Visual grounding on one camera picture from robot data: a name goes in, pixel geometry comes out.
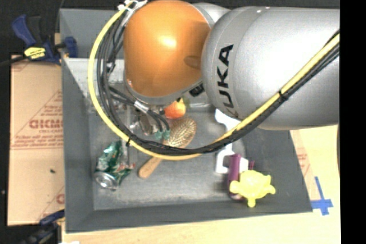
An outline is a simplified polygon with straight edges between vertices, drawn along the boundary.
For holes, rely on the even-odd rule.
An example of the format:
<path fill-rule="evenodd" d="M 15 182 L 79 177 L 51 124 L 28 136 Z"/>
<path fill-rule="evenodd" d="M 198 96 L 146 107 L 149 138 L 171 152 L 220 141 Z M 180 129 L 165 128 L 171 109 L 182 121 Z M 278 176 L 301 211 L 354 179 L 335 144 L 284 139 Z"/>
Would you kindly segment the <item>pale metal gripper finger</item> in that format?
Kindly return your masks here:
<path fill-rule="evenodd" d="M 126 155 L 127 155 L 127 161 L 129 165 L 135 165 L 138 161 L 138 152 L 137 149 L 134 148 L 130 143 L 130 136 L 134 133 L 134 130 L 136 128 L 136 123 L 134 121 L 131 121 L 128 123 L 128 141 L 125 143 L 126 147 Z"/>

